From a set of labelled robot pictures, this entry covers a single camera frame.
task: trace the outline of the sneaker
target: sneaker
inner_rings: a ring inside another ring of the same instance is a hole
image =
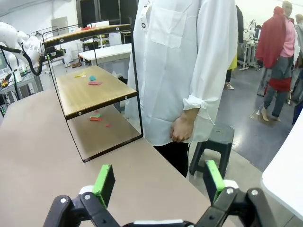
[[[225,84],[225,85],[224,85],[224,89],[225,89],[225,90],[234,90],[233,86],[232,86],[230,83]]]

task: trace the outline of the shoe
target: shoe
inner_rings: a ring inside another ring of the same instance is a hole
[[[225,89],[225,90],[234,90],[233,86],[232,86],[230,83],[225,84],[225,85],[224,85],[224,89]]]
[[[273,117],[274,121],[281,122],[281,119],[279,117]]]
[[[265,107],[262,108],[261,114],[262,114],[263,120],[266,121],[266,122],[268,122],[269,119],[267,118],[267,111],[266,111]]]

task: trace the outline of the white lab coat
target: white lab coat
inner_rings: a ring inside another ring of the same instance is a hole
[[[234,0],[150,0],[147,31],[139,20],[134,46],[145,138],[154,146],[172,142],[169,131],[184,110],[200,108],[192,141],[206,141],[213,128],[226,71],[237,52]],[[133,59],[128,84],[135,88]],[[126,102],[126,117],[137,113]]]

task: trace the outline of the robotic arm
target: robotic arm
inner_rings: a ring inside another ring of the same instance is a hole
[[[24,32],[17,32],[13,26],[0,22],[0,42],[5,44],[5,46],[0,45],[0,49],[12,53],[28,64],[36,76],[41,74],[43,55],[40,40],[36,37],[29,38]],[[34,69],[36,63],[39,63],[38,71]],[[14,68],[11,70],[14,72],[17,68],[15,64],[13,65]]]

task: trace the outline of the black stool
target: black stool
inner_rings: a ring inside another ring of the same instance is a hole
[[[222,178],[225,177],[229,156],[232,150],[232,141],[235,130],[231,126],[216,124],[210,134],[208,141],[199,142],[190,163],[189,173],[194,175],[196,171],[203,172],[204,168],[199,166],[200,158],[205,149],[217,151],[221,154],[219,171]]]

